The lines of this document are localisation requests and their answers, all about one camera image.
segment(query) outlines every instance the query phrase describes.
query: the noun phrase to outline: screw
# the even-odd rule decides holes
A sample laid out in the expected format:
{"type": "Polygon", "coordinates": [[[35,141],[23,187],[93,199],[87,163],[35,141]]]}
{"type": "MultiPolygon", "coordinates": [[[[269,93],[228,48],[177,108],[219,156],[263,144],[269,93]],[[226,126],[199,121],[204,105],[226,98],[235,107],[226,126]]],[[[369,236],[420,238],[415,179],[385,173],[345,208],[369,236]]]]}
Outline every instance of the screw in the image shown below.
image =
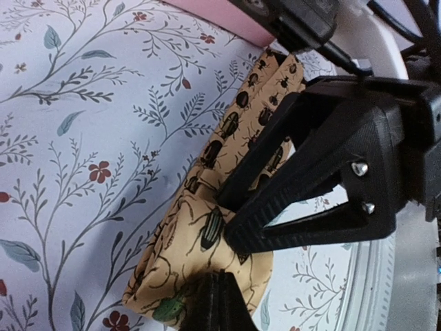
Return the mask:
{"type": "Polygon", "coordinates": [[[368,215],[373,214],[375,211],[375,205],[373,203],[363,202],[362,208],[368,215]]]}
{"type": "Polygon", "coordinates": [[[352,167],[353,173],[359,177],[365,176],[367,173],[367,170],[369,169],[369,167],[367,166],[367,164],[365,162],[353,162],[351,164],[351,167],[352,167]]]}

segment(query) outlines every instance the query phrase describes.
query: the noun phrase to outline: beige cloth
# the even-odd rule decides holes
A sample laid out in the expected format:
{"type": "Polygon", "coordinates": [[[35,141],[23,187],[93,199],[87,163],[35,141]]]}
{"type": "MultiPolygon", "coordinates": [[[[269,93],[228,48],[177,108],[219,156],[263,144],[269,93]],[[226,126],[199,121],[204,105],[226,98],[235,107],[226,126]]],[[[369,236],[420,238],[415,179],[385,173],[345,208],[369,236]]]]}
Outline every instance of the beige cloth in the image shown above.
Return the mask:
{"type": "MultiPolygon", "coordinates": [[[[235,274],[250,314],[255,311],[271,277],[273,254],[237,255],[223,238],[234,213],[217,206],[214,195],[283,97],[303,89],[302,76],[294,56],[281,64],[272,51],[260,57],[155,230],[123,295],[126,307],[178,329],[192,309],[198,280],[224,269],[235,274]]],[[[284,142],[259,179],[283,164],[290,147],[284,142]]]]}

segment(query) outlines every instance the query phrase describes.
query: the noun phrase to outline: cloth fold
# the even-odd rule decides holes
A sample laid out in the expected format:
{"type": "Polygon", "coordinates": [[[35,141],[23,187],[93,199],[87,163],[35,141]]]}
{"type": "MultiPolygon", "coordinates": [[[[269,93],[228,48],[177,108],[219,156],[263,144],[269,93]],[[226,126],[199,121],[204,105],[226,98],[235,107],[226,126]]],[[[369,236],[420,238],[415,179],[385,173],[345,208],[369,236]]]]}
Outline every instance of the cloth fold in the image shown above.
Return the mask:
{"type": "MultiPolygon", "coordinates": [[[[199,281],[207,272],[225,270],[236,277],[249,313],[256,310],[271,277],[273,254],[236,254],[223,238],[234,213],[216,205],[214,197],[282,98],[304,88],[302,75],[295,56],[262,54],[158,224],[129,280],[125,306],[179,329],[194,307],[199,281]]],[[[250,190],[271,177],[290,149],[287,140],[250,190]]]]}

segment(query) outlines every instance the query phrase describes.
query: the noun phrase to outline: pink object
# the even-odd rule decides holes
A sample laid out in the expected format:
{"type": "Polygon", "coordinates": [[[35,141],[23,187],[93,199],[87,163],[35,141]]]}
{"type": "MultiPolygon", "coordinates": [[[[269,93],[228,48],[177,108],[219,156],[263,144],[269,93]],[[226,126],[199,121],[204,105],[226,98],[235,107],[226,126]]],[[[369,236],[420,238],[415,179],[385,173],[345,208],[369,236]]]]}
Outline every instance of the pink object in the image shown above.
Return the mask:
{"type": "Polygon", "coordinates": [[[265,47],[274,37],[228,0],[163,0],[237,34],[256,46],[265,47]]]}

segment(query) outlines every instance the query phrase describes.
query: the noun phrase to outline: floral pattern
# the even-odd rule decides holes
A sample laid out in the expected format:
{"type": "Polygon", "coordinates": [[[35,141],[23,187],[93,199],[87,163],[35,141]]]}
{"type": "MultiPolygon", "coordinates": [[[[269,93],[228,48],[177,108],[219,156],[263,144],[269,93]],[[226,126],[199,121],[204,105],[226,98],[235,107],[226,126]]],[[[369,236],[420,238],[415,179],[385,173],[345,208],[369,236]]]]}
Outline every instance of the floral pattern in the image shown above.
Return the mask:
{"type": "MultiPolygon", "coordinates": [[[[157,0],[2,1],[1,331],[163,331],[122,291],[260,53],[157,0]]],[[[277,253],[256,324],[335,324],[349,255],[277,253]]]]}

